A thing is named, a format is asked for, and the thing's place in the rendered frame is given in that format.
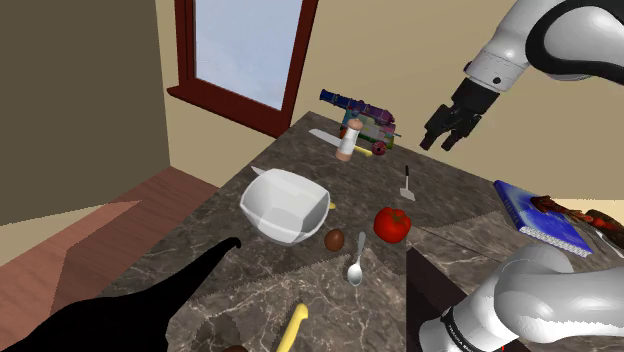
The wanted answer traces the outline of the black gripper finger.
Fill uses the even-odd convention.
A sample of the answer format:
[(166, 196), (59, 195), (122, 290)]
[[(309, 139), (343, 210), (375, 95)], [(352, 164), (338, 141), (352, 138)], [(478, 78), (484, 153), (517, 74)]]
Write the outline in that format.
[(462, 138), (467, 137), (471, 133), (471, 120), (462, 119), (449, 128), (449, 136), (442, 143), (441, 148), (450, 151), (453, 146)]
[(451, 116), (451, 109), (446, 105), (440, 105), (432, 117), (426, 122), (424, 128), (426, 133), (420, 143), (420, 147), (429, 150), (436, 139), (449, 130), (448, 120)]

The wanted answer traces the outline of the colourful toy cannon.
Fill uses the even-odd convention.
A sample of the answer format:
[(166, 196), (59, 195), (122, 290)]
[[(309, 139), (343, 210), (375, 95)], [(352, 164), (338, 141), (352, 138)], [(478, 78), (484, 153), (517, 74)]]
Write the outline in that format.
[(348, 121), (352, 118), (358, 118), (363, 123), (363, 129), (359, 133), (359, 138), (372, 143), (370, 147), (371, 155), (381, 156), (388, 149), (393, 148), (394, 139), (399, 134), (395, 132), (395, 119), (388, 110), (367, 104), (363, 100), (345, 97), (325, 89), (321, 91), (319, 99), (345, 111), (340, 127), (340, 138), (346, 133)]

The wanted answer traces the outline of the white and tan pepper mill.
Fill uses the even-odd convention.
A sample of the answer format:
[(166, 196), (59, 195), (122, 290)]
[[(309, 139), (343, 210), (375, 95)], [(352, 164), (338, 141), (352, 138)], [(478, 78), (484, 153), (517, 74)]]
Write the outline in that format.
[(347, 123), (345, 134), (341, 138), (335, 156), (341, 161), (349, 161), (354, 152), (356, 141), (363, 123), (358, 118), (352, 118)]

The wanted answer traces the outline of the red tomato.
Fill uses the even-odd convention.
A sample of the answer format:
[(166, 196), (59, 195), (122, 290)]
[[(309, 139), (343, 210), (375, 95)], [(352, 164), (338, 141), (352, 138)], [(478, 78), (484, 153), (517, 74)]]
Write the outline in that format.
[(411, 228), (410, 217), (400, 209), (385, 207), (375, 216), (373, 230), (387, 243), (401, 242)]

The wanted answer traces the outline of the blue spiral notebook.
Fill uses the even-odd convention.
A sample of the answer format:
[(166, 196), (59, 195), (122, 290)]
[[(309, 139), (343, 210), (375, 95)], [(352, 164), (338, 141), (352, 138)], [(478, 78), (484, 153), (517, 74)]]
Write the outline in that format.
[(593, 253), (562, 214), (543, 213), (532, 204), (536, 194), (501, 180), (496, 180), (493, 186), (519, 232), (583, 258)]

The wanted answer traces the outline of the red-brown figure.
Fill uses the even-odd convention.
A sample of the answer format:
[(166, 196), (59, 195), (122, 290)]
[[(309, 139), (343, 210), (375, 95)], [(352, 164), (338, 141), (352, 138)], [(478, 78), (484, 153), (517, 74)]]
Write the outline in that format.
[(590, 209), (583, 213), (580, 210), (568, 209), (556, 203), (550, 196), (535, 196), (530, 199), (531, 203), (542, 213), (554, 212), (567, 216), (577, 223), (586, 223), (598, 230), (606, 230), (608, 233), (624, 236), (624, 225), (620, 224), (609, 215)]

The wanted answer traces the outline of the brown egg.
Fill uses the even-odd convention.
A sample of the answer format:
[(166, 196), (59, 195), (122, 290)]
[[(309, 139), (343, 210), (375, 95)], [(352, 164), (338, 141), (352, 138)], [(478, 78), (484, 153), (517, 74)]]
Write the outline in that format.
[(344, 233), (339, 229), (332, 229), (327, 232), (324, 238), (324, 245), (330, 252), (337, 252), (344, 246)]

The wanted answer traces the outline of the silver spoon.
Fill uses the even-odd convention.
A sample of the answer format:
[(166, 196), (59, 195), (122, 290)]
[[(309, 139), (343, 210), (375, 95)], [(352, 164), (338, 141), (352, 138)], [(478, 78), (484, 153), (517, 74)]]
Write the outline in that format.
[(347, 280), (352, 286), (358, 286), (362, 282), (363, 272), (361, 256), (365, 246), (366, 233), (361, 231), (358, 235), (357, 256), (355, 262), (347, 270)]

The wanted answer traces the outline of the white bowl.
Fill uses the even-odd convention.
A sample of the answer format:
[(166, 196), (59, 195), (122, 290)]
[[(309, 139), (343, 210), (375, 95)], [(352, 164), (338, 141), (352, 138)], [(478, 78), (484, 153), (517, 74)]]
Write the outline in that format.
[(327, 189), (298, 174), (272, 168), (247, 186), (240, 209), (269, 240), (292, 246), (314, 235), (329, 212)]

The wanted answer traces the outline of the silver fork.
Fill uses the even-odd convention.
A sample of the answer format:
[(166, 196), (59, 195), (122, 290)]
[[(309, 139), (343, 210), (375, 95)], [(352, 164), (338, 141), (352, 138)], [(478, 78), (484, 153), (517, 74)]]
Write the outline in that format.
[(601, 240), (605, 244), (607, 244), (615, 252), (617, 256), (624, 259), (624, 254), (620, 250), (618, 250), (617, 247), (614, 244), (612, 244), (610, 240), (608, 240), (607, 237), (602, 232), (600, 232), (598, 229), (595, 229), (595, 228), (593, 228), (593, 231), (601, 238)]

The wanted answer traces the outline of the red-brown framed window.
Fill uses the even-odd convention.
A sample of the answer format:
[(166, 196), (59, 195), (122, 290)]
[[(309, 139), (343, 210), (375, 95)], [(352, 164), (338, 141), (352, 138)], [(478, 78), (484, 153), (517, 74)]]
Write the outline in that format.
[(291, 125), (319, 0), (174, 0), (182, 101), (277, 138)]

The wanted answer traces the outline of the black curved-spout object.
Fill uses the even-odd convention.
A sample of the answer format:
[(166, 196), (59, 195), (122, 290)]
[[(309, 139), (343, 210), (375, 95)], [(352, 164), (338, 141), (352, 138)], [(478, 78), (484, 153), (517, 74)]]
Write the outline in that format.
[(170, 319), (240, 246), (229, 237), (148, 289), (71, 303), (1, 352), (167, 352)]

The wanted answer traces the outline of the small black-handled spatula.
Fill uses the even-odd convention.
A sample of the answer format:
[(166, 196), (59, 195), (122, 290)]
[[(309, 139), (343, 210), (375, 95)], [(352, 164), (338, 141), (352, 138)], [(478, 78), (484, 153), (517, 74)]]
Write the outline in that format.
[(400, 189), (400, 195), (408, 200), (414, 201), (415, 194), (409, 189), (409, 166), (408, 165), (406, 165), (404, 168), (404, 175), (405, 175), (405, 184)]

